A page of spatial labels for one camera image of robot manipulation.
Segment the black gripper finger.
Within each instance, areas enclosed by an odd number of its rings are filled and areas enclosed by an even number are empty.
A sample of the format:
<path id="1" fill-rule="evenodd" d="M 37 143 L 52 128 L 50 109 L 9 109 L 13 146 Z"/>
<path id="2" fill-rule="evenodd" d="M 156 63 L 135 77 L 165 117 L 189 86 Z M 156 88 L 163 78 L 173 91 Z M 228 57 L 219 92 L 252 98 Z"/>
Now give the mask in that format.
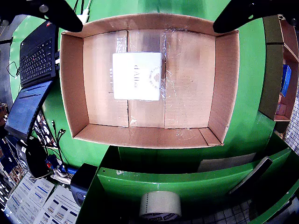
<path id="1" fill-rule="evenodd" d="M 48 20 L 71 32 L 81 32 L 82 21 L 65 0 L 2 0 L 0 24 L 8 26 L 17 15 L 30 15 Z"/>
<path id="2" fill-rule="evenodd" d="M 297 26 L 299 2 L 297 0 L 231 0 L 214 21 L 213 29 L 216 33 L 227 33 L 255 19 L 279 14 L 290 25 Z"/>

